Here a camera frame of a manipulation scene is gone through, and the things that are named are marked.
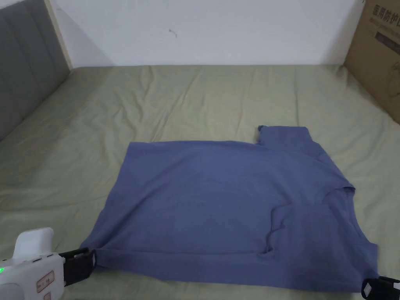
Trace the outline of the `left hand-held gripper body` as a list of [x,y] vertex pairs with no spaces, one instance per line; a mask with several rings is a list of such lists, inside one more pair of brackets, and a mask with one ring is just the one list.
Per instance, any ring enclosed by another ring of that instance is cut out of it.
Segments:
[[64,259],[52,250],[53,229],[25,231],[13,255],[0,262],[2,300],[60,300],[64,294]]

